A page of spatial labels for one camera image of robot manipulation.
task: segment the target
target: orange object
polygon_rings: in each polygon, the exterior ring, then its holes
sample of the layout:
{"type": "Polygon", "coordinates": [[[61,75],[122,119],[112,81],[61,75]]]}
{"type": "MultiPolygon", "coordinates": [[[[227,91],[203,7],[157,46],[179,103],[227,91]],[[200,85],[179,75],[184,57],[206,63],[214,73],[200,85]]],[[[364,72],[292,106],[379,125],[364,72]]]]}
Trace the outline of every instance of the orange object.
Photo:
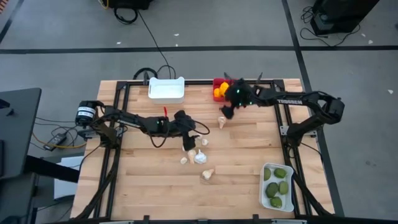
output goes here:
{"type": "Polygon", "coordinates": [[[225,91],[229,88],[229,84],[226,82],[223,82],[220,86],[220,94],[221,96],[225,96],[225,91]]]}
{"type": "Polygon", "coordinates": [[[214,94],[214,97],[220,97],[221,96],[220,95],[220,89],[219,88],[214,89],[213,94],[214,94]]]}

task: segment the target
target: avocado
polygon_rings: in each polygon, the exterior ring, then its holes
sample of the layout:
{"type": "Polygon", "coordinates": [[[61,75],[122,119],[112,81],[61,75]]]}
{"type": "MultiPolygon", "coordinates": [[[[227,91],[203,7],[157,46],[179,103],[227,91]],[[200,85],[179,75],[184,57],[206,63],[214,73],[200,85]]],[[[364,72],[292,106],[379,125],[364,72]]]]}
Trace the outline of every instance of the avocado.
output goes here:
{"type": "Polygon", "coordinates": [[[285,178],[286,176],[286,171],[284,169],[281,168],[276,168],[274,170],[274,175],[278,178],[285,178]]]}
{"type": "Polygon", "coordinates": [[[264,168],[264,181],[268,180],[271,177],[271,170],[268,168],[264,168]]]}
{"type": "Polygon", "coordinates": [[[278,192],[278,184],[275,182],[270,183],[266,188],[266,195],[268,198],[272,198],[278,192]]]}
{"type": "Polygon", "coordinates": [[[289,185],[287,185],[287,182],[286,181],[281,181],[279,183],[279,193],[281,195],[285,195],[285,194],[287,194],[288,190],[289,190],[289,185]]]}
{"type": "Polygon", "coordinates": [[[279,197],[273,197],[269,201],[270,201],[272,207],[275,207],[275,208],[282,207],[282,200],[279,197]]]}

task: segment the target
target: white container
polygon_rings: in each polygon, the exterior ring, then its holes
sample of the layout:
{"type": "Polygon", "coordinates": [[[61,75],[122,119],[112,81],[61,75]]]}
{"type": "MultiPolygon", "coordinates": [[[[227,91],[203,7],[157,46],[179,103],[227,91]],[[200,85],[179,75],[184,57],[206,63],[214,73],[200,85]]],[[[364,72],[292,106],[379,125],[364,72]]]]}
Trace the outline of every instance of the white container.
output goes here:
{"type": "Polygon", "coordinates": [[[274,209],[274,210],[279,210],[279,211],[284,211],[284,212],[292,212],[294,209],[294,206],[292,203],[292,176],[293,176],[293,168],[291,168],[289,166],[272,164],[272,163],[264,164],[261,169],[261,175],[260,175],[260,192],[259,192],[260,204],[269,209],[274,209]],[[271,170],[271,177],[266,181],[264,181],[264,168],[265,167],[271,170]],[[286,171],[285,178],[278,178],[274,175],[274,170],[276,168],[281,168],[286,171]],[[269,201],[270,198],[268,198],[266,195],[266,188],[267,188],[268,184],[270,184],[272,182],[279,184],[279,182],[281,182],[283,180],[286,181],[287,184],[289,185],[289,191],[285,195],[281,195],[279,192],[277,192],[275,197],[280,197],[280,199],[282,200],[282,207],[280,207],[280,208],[272,207],[271,203],[269,201]]]}
{"type": "Polygon", "coordinates": [[[183,77],[173,80],[150,78],[148,97],[155,104],[182,103],[184,101],[185,80],[183,77]]]}

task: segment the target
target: wooden tabletop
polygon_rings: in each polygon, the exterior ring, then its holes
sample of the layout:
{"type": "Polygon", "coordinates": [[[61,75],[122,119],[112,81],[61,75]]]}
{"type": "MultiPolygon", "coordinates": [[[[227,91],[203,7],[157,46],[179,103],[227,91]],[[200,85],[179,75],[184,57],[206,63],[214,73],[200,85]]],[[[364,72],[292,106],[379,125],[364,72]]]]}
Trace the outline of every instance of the wooden tabletop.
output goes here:
{"type": "MultiPolygon", "coordinates": [[[[302,91],[299,79],[284,81],[286,91],[302,91]]],[[[102,81],[98,100],[112,105],[116,82],[102,81]]],[[[167,105],[171,120],[175,112],[185,110],[210,128],[211,133],[204,136],[209,145],[197,144],[207,155],[206,164],[181,165],[180,159],[187,156],[181,150],[181,138],[168,139],[162,148],[156,149],[149,136],[135,128],[128,129],[123,136],[112,220],[142,220],[144,215],[150,215],[151,220],[246,219],[253,214],[259,218],[294,217],[293,212],[266,209],[259,203],[261,167],[266,162],[284,164],[274,107],[236,110],[234,118],[219,129],[217,117],[222,115],[222,104],[214,102],[211,93],[211,85],[189,85],[185,87],[182,104],[167,105]],[[210,180],[201,177],[207,169],[215,169],[210,180]]],[[[143,117],[164,115],[163,105],[154,105],[148,98],[147,86],[131,88],[127,111],[143,117]]],[[[304,106],[290,106],[290,112],[293,122],[309,117],[304,106]]],[[[156,144],[160,142],[161,139],[155,140],[156,144]]],[[[314,138],[305,136],[302,142],[318,148],[314,138]]],[[[85,154],[98,144],[98,139],[88,141],[85,154]]],[[[308,188],[325,209],[333,212],[319,154],[303,145],[299,151],[308,188]]],[[[78,215],[96,192],[103,155],[104,149],[99,148],[84,161],[71,217],[78,215]]],[[[296,189],[304,214],[300,189],[296,189]]],[[[104,194],[102,215],[107,195],[108,191],[104,194]]]]}

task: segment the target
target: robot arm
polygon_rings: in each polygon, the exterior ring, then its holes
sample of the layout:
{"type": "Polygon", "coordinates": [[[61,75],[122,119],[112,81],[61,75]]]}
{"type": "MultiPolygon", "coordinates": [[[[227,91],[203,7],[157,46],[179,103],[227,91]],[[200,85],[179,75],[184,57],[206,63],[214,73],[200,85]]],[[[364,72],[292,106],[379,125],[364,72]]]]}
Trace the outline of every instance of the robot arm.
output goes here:
{"type": "Polygon", "coordinates": [[[105,106],[100,101],[82,101],[79,104],[76,115],[76,125],[89,126],[101,138],[101,143],[111,148],[120,146],[117,131],[105,125],[105,122],[118,122],[126,126],[140,129],[144,134],[152,137],[174,138],[183,137],[183,146],[186,151],[195,147],[195,138],[189,136],[189,131],[195,130],[195,121],[184,110],[174,115],[174,121],[170,122],[166,116],[143,118],[136,114],[128,113],[112,106],[105,106]],[[98,107],[104,108],[104,115],[98,116],[98,107]]]}
{"type": "Polygon", "coordinates": [[[226,118],[231,119],[234,109],[249,105],[273,106],[275,104],[307,106],[314,111],[314,115],[301,123],[293,123],[287,130],[287,140],[291,146],[299,146],[303,135],[324,124],[340,122],[343,115],[344,103],[331,95],[321,91],[310,93],[278,92],[270,88],[254,85],[251,87],[243,79],[235,81],[226,91],[225,98],[231,106],[222,107],[226,118]]]}

